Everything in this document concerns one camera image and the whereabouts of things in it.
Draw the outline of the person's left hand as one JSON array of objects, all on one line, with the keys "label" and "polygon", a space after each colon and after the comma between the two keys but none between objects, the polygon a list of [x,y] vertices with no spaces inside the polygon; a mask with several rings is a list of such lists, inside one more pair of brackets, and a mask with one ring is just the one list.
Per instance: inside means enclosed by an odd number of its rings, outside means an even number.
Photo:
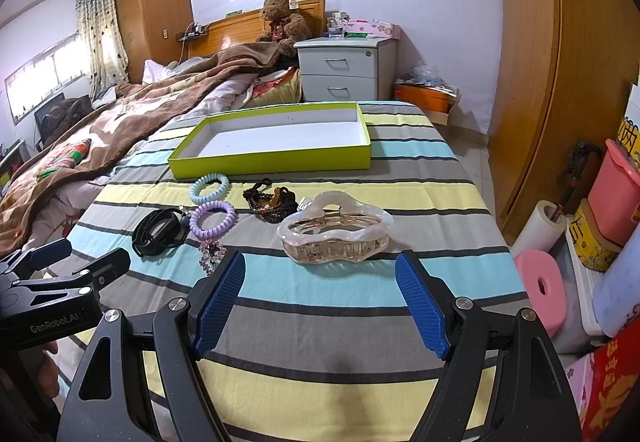
[{"label": "person's left hand", "polygon": [[58,343],[51,341],[45,344],[41,350],[42,361],[37,374],[38,387],[44,396],[54,399],[60,393],[58,385],[58,366],[53,361],[52,355],[58,353]]}]

